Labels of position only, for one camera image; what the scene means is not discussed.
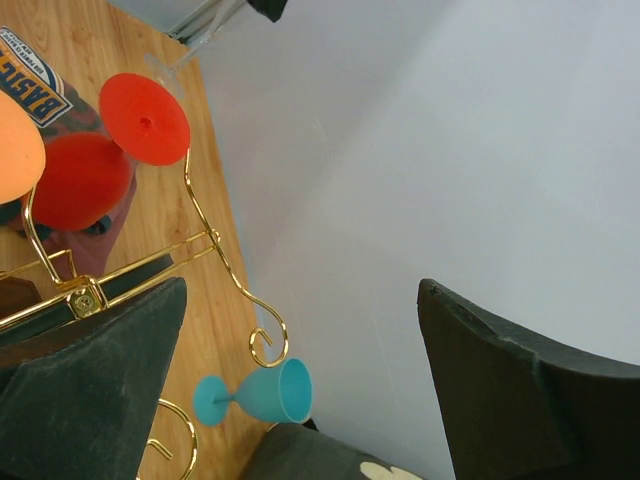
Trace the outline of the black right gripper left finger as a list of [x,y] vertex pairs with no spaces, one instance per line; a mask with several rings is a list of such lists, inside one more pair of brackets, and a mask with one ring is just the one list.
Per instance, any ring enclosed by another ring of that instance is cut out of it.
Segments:
[[57,306],[2,333],[2,478],[135,478],[186,303],[173,277],[87,319]]

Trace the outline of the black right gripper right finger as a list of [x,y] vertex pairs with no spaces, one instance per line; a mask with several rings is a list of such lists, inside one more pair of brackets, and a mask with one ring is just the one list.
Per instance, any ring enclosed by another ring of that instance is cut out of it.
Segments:
[[417,310],[457,478],[638,477],[636,365],[552,340],[431,279]]

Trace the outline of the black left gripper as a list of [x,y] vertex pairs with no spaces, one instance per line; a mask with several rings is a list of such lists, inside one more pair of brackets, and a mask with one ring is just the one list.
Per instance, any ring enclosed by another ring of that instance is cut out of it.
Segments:
[[272,23],[278,22],[288,0],[248,0],[248,4],[260,15]]

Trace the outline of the clear champagne flute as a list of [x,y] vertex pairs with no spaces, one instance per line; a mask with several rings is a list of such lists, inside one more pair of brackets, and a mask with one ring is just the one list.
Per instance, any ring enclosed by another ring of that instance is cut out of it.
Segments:
[[214,35],[243,4],[244,1],[215,1],[212,6],[213,17],[211,22],[189,37],[188,51],[173,64],[165,64],[153,54],[146,53],[144,60],[152,73],[153,79],[166,88],[176,99],[181,100],[184,97],[184,88],[178,79],[178,72],[212,41]]

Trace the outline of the blue wine glass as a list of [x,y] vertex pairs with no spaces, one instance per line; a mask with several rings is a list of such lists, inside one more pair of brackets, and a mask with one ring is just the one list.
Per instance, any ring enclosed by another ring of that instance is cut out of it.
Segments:
[[195,389],[193,406],[198,421],[206,426],[220,424],[233,402],[263,422],[302,424],[311,415],[313,396],[307,366],[288,358],[273,368],[257,368],[234,392],[221,377],[204,377]]

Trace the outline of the red wine glass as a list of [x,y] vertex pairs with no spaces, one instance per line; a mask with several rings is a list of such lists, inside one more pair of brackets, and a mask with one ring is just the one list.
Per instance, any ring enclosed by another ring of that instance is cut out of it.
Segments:
[[99,93],[99,114],[105,133],[70,133],[46,144],[46,166],[31,203],[36,223],[63,231],[88,228],[124,199],[133,160],[169,166],[190,147],[184,110],[150,78],[109,78]]

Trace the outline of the orange wine glass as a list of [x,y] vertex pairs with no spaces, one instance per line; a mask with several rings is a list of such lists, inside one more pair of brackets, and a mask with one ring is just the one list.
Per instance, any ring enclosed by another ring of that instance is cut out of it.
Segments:
[[1,92],[1,203],[19,199],[40,180],[46,160],[37,126],[9,95]]

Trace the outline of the maroon printed t-shirt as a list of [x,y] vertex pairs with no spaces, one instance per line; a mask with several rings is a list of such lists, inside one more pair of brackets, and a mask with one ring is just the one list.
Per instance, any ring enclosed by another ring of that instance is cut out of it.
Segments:
[[71,251],[73,266],[54,262],[63,278],[103,274],[136,192],[135,160],[124,153],[101,160],[116,146],[99,114],[8,27],[1,29],[1,89],[35,122],[46,147],[33,211],[45,250]]

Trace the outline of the aluminium frame rail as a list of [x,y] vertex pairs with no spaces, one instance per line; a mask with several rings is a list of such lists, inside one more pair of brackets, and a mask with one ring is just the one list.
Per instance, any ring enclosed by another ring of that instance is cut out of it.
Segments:
[[172,27],[167,35],[183,45],[191,44],[215,33],[245,6],[247,2],[241,0],[206,1]]

